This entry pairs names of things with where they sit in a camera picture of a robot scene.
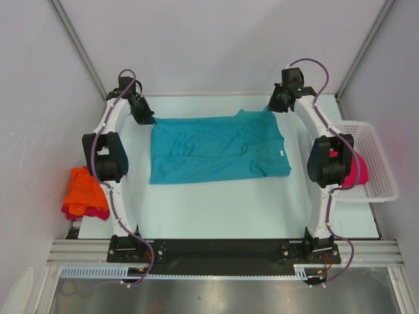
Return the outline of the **teal t shirt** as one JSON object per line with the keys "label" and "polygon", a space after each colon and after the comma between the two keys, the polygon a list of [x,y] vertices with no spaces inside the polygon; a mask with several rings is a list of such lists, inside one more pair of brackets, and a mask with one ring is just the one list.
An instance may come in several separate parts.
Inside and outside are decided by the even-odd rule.
{"label": "teal t shirt", "polygon": [[159,118],[151,132],[151,184],[287,177],[291,166],[275,115]]}

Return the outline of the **white plastic mesh basket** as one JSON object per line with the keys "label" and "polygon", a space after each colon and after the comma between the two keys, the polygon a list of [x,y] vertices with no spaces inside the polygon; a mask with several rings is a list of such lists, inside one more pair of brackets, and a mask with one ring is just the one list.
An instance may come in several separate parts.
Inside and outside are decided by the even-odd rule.
{"label": "white plastic mesh basket", "polygon": [[366,122],[342,120],[332,129],[349,133],[354,138],[354,150],[366,164],[369,180],[350,190],[339,190],[334,198],[346,203],[380,203],[399,197],[398,187],[375,129]]}

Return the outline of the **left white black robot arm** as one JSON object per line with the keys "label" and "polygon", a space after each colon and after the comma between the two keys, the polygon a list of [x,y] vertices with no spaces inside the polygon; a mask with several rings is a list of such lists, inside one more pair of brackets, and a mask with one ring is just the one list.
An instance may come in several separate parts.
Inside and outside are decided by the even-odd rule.
{"label": "left white black robot arm", "polygon": [[105,112],[96,129],[82,137],[82,147],[90,174],[105,194],[113,235],[110,251],[121,251],[130,261],[140,260],[145,253],[144,240],[134,222],[128,201],[126,185],[129,161],[120,132],[127,118],[140,126],[156,123],[145,96],[142,84],[131,70],[118,75],[118,86],[106,98]]}

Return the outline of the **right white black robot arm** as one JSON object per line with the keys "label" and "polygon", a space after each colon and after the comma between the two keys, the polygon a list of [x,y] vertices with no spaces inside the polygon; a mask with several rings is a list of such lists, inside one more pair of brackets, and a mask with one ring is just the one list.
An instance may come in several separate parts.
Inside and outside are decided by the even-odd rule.
{"label": "right white black robot arm", "polygon": [[312,148],[306,170],[308,178],[318,188],[312,214],[302,246],[302,255],[309,262],[318,262],[325,252],[333,248],[337,238],[332,232],[332,221],[337,192],[342,190],[352,170],[354,138],[340,133],[317,103],[317,93],[304,85],[300,68],[287,68],[281,72],[282,81],[275,83],[268,109],[276,113],[295,113],[305,125]]}

